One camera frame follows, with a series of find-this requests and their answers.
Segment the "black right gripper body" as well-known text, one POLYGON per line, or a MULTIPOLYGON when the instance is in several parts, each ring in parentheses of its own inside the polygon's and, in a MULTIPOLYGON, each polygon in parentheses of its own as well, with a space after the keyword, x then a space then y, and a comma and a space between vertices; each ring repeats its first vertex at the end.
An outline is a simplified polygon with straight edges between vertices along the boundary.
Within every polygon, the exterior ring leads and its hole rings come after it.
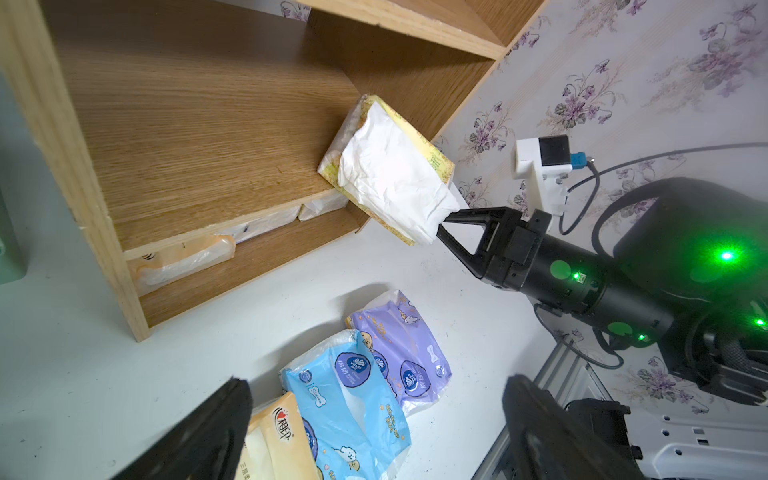
POLYGON ((483 240, 482 280, 500 290, 522 291, 552 215, 535 210, 528 220, 512 208, 491 208, 483 240))

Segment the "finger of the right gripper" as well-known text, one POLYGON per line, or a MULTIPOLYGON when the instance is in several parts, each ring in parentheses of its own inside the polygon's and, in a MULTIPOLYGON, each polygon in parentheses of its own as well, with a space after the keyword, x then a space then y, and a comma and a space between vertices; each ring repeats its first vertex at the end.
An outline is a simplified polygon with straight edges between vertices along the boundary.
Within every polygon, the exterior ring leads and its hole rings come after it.
POLYGON ((463 209, 438 227, 437 238, 479 280, 505 280, 510 261, 508 207, 463 209))

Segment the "light blue tissue pack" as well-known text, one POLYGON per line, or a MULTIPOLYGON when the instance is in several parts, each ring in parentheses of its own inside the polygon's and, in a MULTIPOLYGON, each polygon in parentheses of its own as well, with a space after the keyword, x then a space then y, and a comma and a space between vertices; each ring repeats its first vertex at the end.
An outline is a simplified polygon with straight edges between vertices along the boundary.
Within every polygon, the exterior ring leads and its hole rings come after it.
POLYGON ((280 371, 320 479, 394 479, 411 446, 406 416, 362 333, 347 329, 280 371))

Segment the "yellow tissue pack bottom shelf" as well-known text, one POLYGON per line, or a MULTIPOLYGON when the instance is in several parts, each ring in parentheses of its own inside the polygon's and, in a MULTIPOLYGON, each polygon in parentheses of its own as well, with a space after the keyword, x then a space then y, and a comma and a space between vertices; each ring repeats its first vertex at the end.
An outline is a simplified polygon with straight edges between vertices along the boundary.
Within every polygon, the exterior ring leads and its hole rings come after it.
POLYGON ((139 296, 232 259, 235 239, 230 235, 207 234, 142 257, 127 265, 139 296))

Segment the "white tissue pack bottom shelf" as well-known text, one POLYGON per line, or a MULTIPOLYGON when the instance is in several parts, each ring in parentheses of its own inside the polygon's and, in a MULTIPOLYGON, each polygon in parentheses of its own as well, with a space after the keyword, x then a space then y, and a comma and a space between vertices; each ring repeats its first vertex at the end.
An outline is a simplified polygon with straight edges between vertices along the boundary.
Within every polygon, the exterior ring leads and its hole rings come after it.
POLYGON ((313 200, 302 204, 299 213, 299 221, 308 221, 318 216, 343 209, 348 203, 348 198, 338 190, 331 190, 313 200))

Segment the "purple tissue pack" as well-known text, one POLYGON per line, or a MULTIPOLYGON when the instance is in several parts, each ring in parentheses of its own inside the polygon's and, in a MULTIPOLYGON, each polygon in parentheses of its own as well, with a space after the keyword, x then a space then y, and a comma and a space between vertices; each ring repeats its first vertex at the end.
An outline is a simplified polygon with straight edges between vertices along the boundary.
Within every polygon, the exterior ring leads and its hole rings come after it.
POLYGON ((359 331, 405 415, 430 408, 444 394, 452 370, 416 306, 391 290, 347 316, 359 331))

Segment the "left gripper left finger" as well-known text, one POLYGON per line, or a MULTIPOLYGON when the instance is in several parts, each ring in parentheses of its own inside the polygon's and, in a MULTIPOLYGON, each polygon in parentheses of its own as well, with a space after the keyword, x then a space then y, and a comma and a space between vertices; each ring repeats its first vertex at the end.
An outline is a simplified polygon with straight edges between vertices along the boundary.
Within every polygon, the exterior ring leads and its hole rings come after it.
POLYGON ((115 477, 233 479, 252 408, 248 382, 229 379, 115 477))

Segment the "white-blue tissue pack bottom shelf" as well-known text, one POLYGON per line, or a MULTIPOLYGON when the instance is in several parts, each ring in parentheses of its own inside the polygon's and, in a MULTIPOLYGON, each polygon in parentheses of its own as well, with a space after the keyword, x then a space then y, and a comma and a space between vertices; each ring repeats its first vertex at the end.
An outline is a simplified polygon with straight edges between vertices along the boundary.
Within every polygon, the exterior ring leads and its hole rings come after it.
POLYGON ((275 213, 251 220, 227 230, 225 235, 232 236, 236 244, 250 240, 292 223, 297 219, 302 205, 297 205, 275 213))

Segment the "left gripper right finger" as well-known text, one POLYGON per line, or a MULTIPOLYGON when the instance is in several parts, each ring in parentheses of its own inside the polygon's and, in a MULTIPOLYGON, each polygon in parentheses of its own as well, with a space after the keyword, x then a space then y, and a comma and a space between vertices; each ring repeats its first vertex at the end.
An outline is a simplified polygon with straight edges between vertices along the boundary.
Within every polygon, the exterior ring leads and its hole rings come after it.
POLYGON ((629 460, 523 375, 503 393, 509 452, 518 479, 641 479, 629 460))

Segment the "white tissue pack shelf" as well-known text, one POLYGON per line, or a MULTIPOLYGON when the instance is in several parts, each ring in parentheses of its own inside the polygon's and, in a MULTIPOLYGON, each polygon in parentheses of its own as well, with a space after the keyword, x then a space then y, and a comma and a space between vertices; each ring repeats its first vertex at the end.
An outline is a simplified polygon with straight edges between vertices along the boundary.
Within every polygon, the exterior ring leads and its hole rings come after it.
POLYGON ((450 190, 455 164, 379 96, 364 94, 319 166, 356 207, 408 245, 429 245, 462 207, 450 190))
POLYGON ((343 209, 348 203, 348 198, 338 190, 331 190, 313 200, 302 204, 299 213, 299 221, 308 221, 318 216, 343 209))

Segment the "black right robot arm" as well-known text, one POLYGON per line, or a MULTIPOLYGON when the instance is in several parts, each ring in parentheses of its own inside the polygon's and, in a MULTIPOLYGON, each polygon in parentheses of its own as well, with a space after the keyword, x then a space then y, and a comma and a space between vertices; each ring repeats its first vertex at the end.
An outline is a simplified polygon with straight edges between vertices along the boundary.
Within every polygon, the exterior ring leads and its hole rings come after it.
POLYGON ((473 274, 517 291, 535 311, 590 326, 609 354, 657 346, 671 372, 714 396, 767 403, 767 205, 683 177, 638 187, 602 213, 650 208, 612 249, 601 226, 584 249, 547 231, 548 213, 464 209, 453 224, 483 230, 469 251, 445 226, 438 239, 473 274))

